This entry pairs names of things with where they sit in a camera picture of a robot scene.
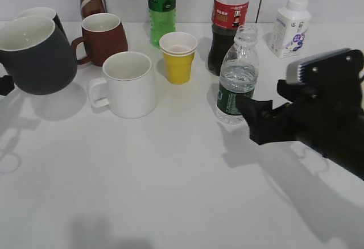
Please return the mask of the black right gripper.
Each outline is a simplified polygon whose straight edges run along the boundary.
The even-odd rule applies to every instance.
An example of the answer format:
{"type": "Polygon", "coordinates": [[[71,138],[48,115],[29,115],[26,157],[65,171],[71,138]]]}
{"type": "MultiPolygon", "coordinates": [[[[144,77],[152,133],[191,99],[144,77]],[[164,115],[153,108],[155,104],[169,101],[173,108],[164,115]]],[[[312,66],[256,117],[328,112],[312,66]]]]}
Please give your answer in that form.
{"type": "Polygon", "coordinates": [[[308,67],[302,85],[288,85],[286,79],[277,84],[291,107],[285,103],[274,109],[271,100],[236,97],[249,137],[256,144],[293,141],[290,117],[297,140],[362,179],[363,52],[350,49],[308,67]]]}

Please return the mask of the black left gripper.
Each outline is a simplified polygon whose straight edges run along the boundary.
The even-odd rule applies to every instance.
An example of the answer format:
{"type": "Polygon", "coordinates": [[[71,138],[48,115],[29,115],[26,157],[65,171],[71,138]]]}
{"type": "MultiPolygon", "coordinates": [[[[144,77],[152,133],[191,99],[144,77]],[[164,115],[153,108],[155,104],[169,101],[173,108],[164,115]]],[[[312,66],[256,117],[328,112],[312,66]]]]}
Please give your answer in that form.
{"type": "Polygon", "coordinates": [[[14,90],[13,78],[9,75],[4,75],[0,78],[0,95],[7,96],[14,90]]]}

